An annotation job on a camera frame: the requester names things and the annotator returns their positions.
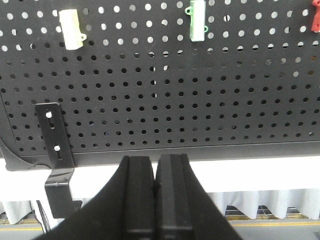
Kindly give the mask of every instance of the floor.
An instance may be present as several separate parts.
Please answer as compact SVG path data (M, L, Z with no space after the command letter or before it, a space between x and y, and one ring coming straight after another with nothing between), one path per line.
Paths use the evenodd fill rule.
M239 226L235 230L243 240L320 240L320 223L290 226ZM1 240L32 240L42 234L40 225L0 225Z

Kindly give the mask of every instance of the black panel edge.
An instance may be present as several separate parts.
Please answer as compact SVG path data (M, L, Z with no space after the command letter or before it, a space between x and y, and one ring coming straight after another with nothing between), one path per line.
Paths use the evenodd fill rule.
M5 168L8 171L27 171L27 170L40 170L40 169L50 169L46 165L32 164L16 156L5 143L0 138L0 153L5 160Z
M157 162L161 154L168 153L188 154L190 161L319 156L320 141L74 153L73 159L76 167L85 167L92 165L119 164L119 159L124 155L147 155L150 156L152 162ZM25 156L22 157L22 159L28 162L36 159L38 162L42 163L48 160L48 156Z

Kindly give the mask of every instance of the red plastic hook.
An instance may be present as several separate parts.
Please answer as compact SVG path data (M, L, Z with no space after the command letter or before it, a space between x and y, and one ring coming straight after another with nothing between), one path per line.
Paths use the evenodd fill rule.
M313 0L312 5L316 7L311 31L320 33L320 0Z

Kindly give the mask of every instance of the black cable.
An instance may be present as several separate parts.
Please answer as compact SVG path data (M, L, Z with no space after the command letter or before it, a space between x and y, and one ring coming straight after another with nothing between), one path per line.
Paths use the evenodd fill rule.
M46 215L46 213L44 211L44 208L42 207L42 204L41 204L41 202L39 200L36 200L36 204L37 204L37 206L39 208L39 212L40 212L40 216L42 218L42 222L43 222L43 226L44 226L45 232L47 233L48 231L51 230L47 215Z
M44 227L43 227L42 223L39 221L39 219L37 218L36 210L32 209L31 201L29 201L29 205L30 205L30 209L31 209L31 211L32 211L32 213L34 215L35 220L38 222L38 224L40 224L42 232L43 232L43 234L45 234Z

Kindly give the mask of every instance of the black metal bracket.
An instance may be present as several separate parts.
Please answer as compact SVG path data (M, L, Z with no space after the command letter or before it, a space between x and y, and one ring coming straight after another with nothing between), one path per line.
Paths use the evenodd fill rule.
M75 165L68 142L67 131L59 103L41 103L35 106L52 171L44 188L52 215L62 219L80 208L81 201L73 201L69 182Z

